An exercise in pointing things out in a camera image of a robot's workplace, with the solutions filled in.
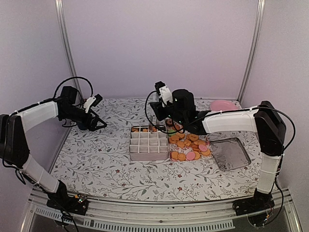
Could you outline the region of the metal serving tongs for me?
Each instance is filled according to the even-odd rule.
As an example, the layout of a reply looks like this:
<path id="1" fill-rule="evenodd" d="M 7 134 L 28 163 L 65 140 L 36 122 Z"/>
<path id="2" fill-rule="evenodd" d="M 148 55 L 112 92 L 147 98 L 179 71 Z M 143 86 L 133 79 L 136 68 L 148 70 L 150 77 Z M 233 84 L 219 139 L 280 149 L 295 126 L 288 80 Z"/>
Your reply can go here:
<path id="1" fill-rule="evenodd" d="M 151 115 L 150 118 L 149 118 L 148 132 L 150 132 L 150 129 L 152 129 L 152 128 L 156 128 L 157 132 L 158 132 L 159 122 L 157 121 L 157 119 L 153 115 Z"/>

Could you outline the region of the metal tin with white dividers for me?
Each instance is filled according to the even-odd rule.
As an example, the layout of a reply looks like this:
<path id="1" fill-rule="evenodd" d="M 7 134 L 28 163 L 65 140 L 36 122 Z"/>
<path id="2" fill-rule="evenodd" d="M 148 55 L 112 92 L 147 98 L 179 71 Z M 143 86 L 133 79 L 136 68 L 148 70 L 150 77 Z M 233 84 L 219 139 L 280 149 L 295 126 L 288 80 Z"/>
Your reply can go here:
<path id="1" fill-rule="evenodd" d="M 142 132 L 147 126 L 134 126 L 130 130 L 129 154 L 132 161 L 161 161 L 169 156 L 168 135 L 165 126 L 159 126 L 158 132 Z"/>

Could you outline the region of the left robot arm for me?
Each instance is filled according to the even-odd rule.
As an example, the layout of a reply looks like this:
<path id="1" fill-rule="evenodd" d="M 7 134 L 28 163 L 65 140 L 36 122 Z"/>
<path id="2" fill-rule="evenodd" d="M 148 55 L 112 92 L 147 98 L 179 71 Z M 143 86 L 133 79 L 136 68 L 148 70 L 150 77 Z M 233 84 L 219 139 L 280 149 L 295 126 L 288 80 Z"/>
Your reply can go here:
<path id="1" fill-rule="evenodd" d="M 65 193 L 65 184 L 52 177 L 43 159 L 54 155 L 64 132 L 57 126 L 51 132 L 51 120 L 70 121 L 82 129 L 97 131 L 107 124 L 93 111 L 102 96 L 90 96 L 82 106 L 75 104 L 77 89 L 65 86 L 59 97 L 53 97 L 0 116 L 1 165 L 13 169 L 16 176 L 25 178 L 53 195 L 53 202 L 62 210 L 72 205 Z"/>

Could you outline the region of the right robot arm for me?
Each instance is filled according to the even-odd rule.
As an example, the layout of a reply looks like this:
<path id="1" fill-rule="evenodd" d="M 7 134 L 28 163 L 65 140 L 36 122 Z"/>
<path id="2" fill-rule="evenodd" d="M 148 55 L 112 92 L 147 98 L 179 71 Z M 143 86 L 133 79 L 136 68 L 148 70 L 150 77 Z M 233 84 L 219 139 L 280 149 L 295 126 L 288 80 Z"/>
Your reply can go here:
<path id="1" fill-rule="evenodd" d="M 268 101 L 258 106 L 229 111 L 198 111 L 194 96 L 186 89 L 173 92 L 164 86 L 154 91 L 159 100 L 146 101 L 157 120 L 169 118 L 182 126 L 183 131 L 195 135 L 208 135 L 226 131 L 250 131 L 257 133 L 262 154 L 257 194 L 250 199 L 254 211 L 261 210 L 268 203 L 278 173 L 281 156 L 284 153 L 286 125 L 282 113 Z"/>

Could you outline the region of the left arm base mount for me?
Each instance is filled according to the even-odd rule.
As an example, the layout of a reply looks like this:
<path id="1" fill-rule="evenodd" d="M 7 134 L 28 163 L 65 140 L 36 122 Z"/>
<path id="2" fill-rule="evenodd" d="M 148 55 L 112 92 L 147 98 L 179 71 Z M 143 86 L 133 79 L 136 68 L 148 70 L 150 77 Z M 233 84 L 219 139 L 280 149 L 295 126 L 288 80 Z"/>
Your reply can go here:
<path id="1" fill-rule="evenodd" d="M 85 216 L 88 210 L 89 201 L 86 198 L 71 197 L 68 195 L 58 196 L 55 193 L 48 193 L 47 206 L 63 212 Z"/>

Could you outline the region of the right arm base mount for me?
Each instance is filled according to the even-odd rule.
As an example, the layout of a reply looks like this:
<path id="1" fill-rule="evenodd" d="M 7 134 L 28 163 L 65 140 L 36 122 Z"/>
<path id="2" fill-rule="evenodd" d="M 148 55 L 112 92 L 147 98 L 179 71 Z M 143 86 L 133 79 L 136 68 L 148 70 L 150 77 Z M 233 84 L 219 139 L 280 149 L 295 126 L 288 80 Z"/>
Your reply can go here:
<path id="1" fill-rule="evenodd" d="M 275 206 L 272 195 L 255 192 L 252 197 L 233 201 L 232 208 L 237 216 L 251 214 Z"/>

